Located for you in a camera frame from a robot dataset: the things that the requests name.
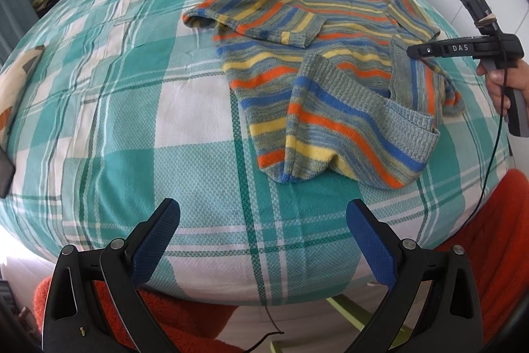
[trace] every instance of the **knitted sweater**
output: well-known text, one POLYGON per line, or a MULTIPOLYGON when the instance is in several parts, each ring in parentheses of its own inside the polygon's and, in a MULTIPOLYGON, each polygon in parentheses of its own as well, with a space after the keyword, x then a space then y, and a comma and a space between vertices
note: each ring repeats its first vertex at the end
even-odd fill
POLYGON ((413 0, 204 0, 183 21, 215 26, 258 166, 278 182, 331 168, 405 186, 442 115, 465 108, 435 62, 406 55, 438 34, 413 0))

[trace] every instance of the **red fuzzy clothing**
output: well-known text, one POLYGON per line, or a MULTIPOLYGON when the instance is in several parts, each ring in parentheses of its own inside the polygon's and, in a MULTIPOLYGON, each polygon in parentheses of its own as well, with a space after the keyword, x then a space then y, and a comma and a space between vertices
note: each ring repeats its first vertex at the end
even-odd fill
POLYGON ((483 337, 489 342, 529 287, 529 184, 512 169, 479 213, 436 250, 467 252, 478 286, 483 337))
MULTIPOLYGON (((35 291, 35 318, 42 330, 42 320, 51 277, 35 291)), ((129 334, 117 315, 103 282, 95 282, 97 294, 116 340, 134 348, 129 334)), ((140 294, 162 329, 182 353, 241 353, 242 349, 215 340, 226 326, 236 306, 203 304, 176 299, 163 293, 141 289, 140 294)))
MULTIPOLYGON (((483 335, 490 341, 509 317, 529 286, 529 184, 517 170, 507 172, 474 219, 436 250, 449 250, 454 244, 465 249, 478 286, 483 335)), ((35 317, 42 319, 50 278, 35 292, 35 317)), ((102 307, 116 339, 133 344, 112 304, 104 283, 96 282, 102 307)), ((202 304, 175 299, 162 293, 140 289, 145 303, 169 338, 182 353, 241 353, 215 338, 236 307, 202 304)))

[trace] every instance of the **green and white checkered blanket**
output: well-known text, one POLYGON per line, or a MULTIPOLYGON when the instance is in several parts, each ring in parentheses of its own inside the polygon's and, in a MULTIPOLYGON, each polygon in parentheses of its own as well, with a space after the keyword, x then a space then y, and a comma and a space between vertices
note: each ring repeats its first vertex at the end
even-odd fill
MULTIPOLYGON (((182 12, 202 0, 62 0, 6 62, 46 45, 14 121, 17 166, 0 223, 36 253, 105 246, 165 197, 181 226, 150 282, 170 295, 282 304, 337 294, 370 274, 345 221, 362 198, 401 238, 435 246, 476 204, 498 117, 471 59, 442 59, 468 110, 445 118, 421 177, 398 190, 325 172, 277 184, 256 166, 213 30, 182 12)), ((450 25, 423 0, 449 36, 450 25)), ((502 139, 488 188, 506 171, 502 139)))

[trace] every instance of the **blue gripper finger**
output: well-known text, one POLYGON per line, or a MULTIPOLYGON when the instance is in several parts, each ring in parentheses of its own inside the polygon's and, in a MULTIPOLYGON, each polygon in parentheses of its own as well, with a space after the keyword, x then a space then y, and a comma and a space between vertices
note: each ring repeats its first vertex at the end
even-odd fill
POLYGON ((379 222, 376 217, 362 200, 355 199, 347 205, 346 221, 373 275, 391 290, 397 281, 397 260, 377 233, 374 224, 379 222))
POLYGON ((162 210, 158 220, 150 228, 132 256, 130 278, 134 287, 138 287, 151 279, 180 223, 180 206, 178 202, 166 198, 159 208, 164 206, 165 209, 162 210))

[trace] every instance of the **hand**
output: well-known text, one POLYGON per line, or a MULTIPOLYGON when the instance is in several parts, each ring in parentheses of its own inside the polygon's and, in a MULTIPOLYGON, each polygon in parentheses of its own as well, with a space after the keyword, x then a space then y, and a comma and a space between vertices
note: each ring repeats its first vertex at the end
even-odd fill
MULTIPOLYGON (((509 72, 507 73, 507 87, 522 91, 527 112, 529 113, 529 65, 520 59, 517 60, 516 66, 516 68, 509 68, 509 72)), ((510 107, 510 100, 508 97, 504 97, 503 113, 499 112, 502 103, 503 70, 497 69, 496 71, 487 73, 485 67, 480 63, 476 69, 476 73, 485 76, 485 84, 489 91, 490 98, 493 100, 496 112, 499 115, 506 116, 507 110, 510 107)))

